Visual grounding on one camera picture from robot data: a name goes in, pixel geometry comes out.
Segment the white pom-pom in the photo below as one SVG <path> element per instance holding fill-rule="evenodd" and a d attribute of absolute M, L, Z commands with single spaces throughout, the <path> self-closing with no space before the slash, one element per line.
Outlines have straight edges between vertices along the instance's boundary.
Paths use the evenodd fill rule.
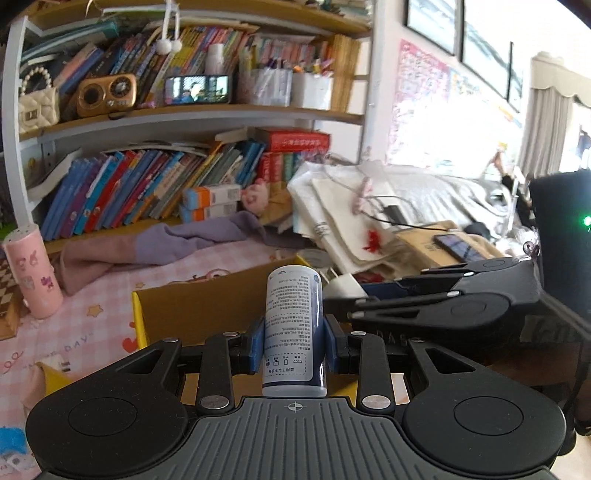
<path fill-rule="evenodd" d="M 168 55 L 173 49 L 173 43 L 167 38 L 161 38 L 156 42 L 156 53 L 158 55 Z"/>
<path fill-rule="evenodd" d="M 183 42 L 181 42 L 180 40 L 173 40 L 172 41 L 171 50 L 170 50 L 172 53 L 180 52 L 181 48 L 183 48 Z"/>

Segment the phone screen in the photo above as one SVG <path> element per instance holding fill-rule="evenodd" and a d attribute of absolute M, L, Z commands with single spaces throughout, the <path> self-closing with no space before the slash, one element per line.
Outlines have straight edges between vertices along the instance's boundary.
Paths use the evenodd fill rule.
<path fill-rule="evenodd" d="M 228 103 L 230 101 L 228 75 L 194 75 L 170 77 L 164 86 L 166 105 L 192 103 Z"/>
<path fill-rule="evenodd" d="M 435 243 L 443 247 L 448 253 L 463 262 L 475 262 L 485 260 L 478 250 L 470 246 L 464 240 L 452 233 L 448 235 L 435 235 Z"/>

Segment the white quilted handbag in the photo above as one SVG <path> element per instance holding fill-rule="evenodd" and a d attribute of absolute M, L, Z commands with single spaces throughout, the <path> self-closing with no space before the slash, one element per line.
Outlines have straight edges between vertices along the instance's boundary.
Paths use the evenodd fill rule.
<path fill-rule="evenodd" d="M 31 77 L 41 74 L 46 88 L 26 93 Z M 55 125 L 60 121 L 60 103 L 57 88 L 51 86 L 51 76 L 47 69 L 36 67 L 22 81 L 18 98 L 18 132 L 20 134 Z"/>

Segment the gold radio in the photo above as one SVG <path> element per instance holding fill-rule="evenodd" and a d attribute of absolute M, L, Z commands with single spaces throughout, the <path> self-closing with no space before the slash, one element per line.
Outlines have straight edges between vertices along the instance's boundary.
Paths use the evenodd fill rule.
<path fill-rule="evenodd" d="M 88 79 L 78 87 L 78 115 L 104 115 L 134 107 L 137 95 L 135 75 L 130 73 Z"/>

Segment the white wall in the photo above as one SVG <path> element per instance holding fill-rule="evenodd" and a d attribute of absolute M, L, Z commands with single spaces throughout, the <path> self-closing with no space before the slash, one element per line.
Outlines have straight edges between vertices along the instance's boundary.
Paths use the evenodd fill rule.
<path fill-rule="evenodd" d="M 474 80 L 474 83 L 491 95 L 497 95 L 484 83 L 465 69 L 456 57 L 447 54 L 433 43 L 405 28 L 404 0 L 377 0 L 385 2 L 383 18 L 384 43 L 381 55 L 374 61 L 381 63 L 381 76 L 378 82 L 378 101 L 375 105 L 376 121 L 371 132 L 371 157 L 383 160 L 388 148 L 388 133 L 390 129 L 392 107 L 396 89 L 398 70 L 398 52 L 402 39 L 414 43 L 420 49 L 436 56 L 451 68 Z M 489 19 L 488 28 L 497 28 L 506 32 L 507 40 L 513 41 L 521 49 L 521 54 L 530 58 L 541 50 L 549 51 L 554 56 L 562 56 L 566 66 L 591 77 L 591 31 L 570 11 L 557 0 L 495 0 L 483 2 L 490 9 L 482 11 L 482 15 Z M 365 74 L 369 48 L 362 50 L 358 73 Z M 524 85 L 529 85 L 529 71 L 524 74 Z M 515 116 L 524 123 L 528 99 L 528 88 L 524 88 L 524 98 L 521 113 Z M 362 113 L 365 105 L 365 89 L 357 87 L 352 95 L 349 111 Z M 334 124 L 324 122 L 322 129 L 333 135 L 332 150 L 348 158 L 355 158 L 361 129 L 354 125 Z"/>

